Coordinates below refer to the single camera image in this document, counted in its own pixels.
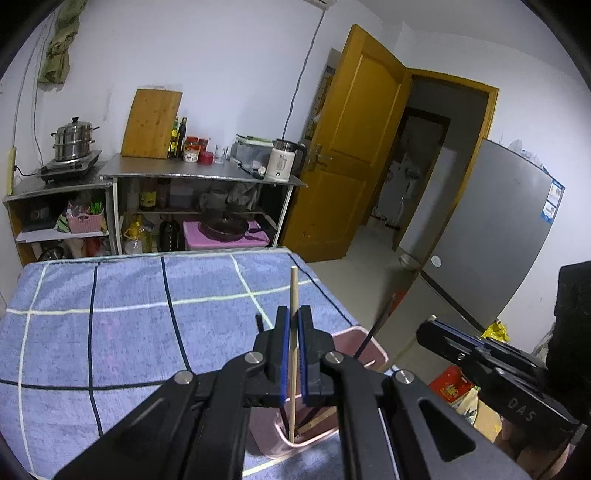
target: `refrigerator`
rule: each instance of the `refrigerator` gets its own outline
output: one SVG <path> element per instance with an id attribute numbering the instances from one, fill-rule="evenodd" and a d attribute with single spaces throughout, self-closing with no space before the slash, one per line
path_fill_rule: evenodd
<path id="1" fill-rule="evenodd" d="M 480 335 L 497 319 L 540 253 L 563 193 L 543 167 L 482 141 L 430 258 L 378 335 L 390 352 L 398 352 L 398 366 L 429 382 L 448 365 L 409 344 L 432 314 L 470 335 Z"/>

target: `stainless steel countertop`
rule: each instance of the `stainless steel countertop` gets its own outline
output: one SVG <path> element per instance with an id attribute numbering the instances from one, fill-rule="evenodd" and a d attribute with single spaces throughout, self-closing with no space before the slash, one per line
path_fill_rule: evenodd
<path id="1" fill-rule="evenodd" d="M 177 159 L 122 157 L 116 154 L 100 171 L 103 177 L 169 177 L 205 180 L 239 181 L 244 183 L 266 183 L 307 187 L 300 179 L 290 177 L 289 181 L 258 180 L 248 172 L 227 161 L 204 166 Z"/>
<path id="2" fill-rule="evenodd" d="M 52 195 L 55 193 L 76 192 L 78 190 L 96 190 L 106 189 L 113 185 L 111 179 L 103 179 L 99 176 L 99 171 L 105 166 L 106 161 L 98 161 L 82 179 L 63 181 L 60 183 L 45 183 L 38 177 L 25 177 L 25 179 L 16 185 L 12 190 L 12 195 L 7 195 L 3 203 L 9 203 L 14 200 L 23 200 L 27 198 Z"/>

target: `jar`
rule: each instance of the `jar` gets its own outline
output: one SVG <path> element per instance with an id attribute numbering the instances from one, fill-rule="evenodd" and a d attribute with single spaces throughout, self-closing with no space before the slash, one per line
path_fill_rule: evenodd
<path id="1" fill-rule="evenodd" d="M 185 150 L 183 160 L 187 163 L 197 163 L 199 161 L 199 150 Z"/>
<path id="2" fill-rule="evenodd" d="M 153 178 L 142 179 L 140 182 L 139 206 L 142 210 L 154 210 L 156 207 L 156 190 L 158 180 Z"/>
<path id="3" fill-rule="evenodd" d="M 183 151 L 199 151 L 201 150 L 201 145 L 199 144 L 199 139 L 197 137 L 187 137 L 185 139 L 185 145 Z"/>
<path id="4" fill-rule="evenodd" d="M 202 151 L 197 162 L 200 165 L 211 165 L 213 163 L 213 153 Z"/>

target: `metal screw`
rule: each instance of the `metal screw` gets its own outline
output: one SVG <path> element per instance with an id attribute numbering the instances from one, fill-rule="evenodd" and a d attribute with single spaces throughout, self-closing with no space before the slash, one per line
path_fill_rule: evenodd
<path id="1" fill-rule="evenodd" d="M 244 360 L 246 360 L 246 363 L 253 364 L 253 365 L 260 364 L 262 362 L 263 358 L 264 357 L 262 356 L 262 353 L 260 353 L 260 352 L 248 352 L 244 356 Z"/>
<path id="2" fill-rule="evenodd" d="M 405 385 L 410 385 L 411 383 L 414 382 L 414 375 L 412 372 L 408 371 L 408 370 L 398 370 L 394 377 L 396 378 L 396 380 L 398 380 L 400 383 L 403 383 Z"/>
<path id="3" fill-rule="evenodd" d="M 326 361 L 330 364 L 335 364 L 338 365 L 339 363 L 341 363 L 344 359 L 343 354 L 340 352 L 328 352 L 324 358 L 326 358 Z"/>
<path id="4" fill-rule="evenodd" d="M 174 374 L 174 381 L 179 385 L 189 385 L 193 380 L 193 374 L 189 370 L 181 370 Z"/>

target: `door handle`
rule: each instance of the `door handle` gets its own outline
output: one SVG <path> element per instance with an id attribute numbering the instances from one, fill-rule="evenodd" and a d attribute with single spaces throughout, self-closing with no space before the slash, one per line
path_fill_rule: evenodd
<path id="1" fill-rule="evenodd" d="M 315 148 L 312 150 L 312 155 L 310 156 L 310 161 L 308 162 L 308 170 L 312 171 L 316 168 L 316 165 L 320 165 L 322 167 L 328 167 L 327 161 L 332 160 L 330 155 L 323 155 L 321 154 L 322 145 L 316 145 Z"/>

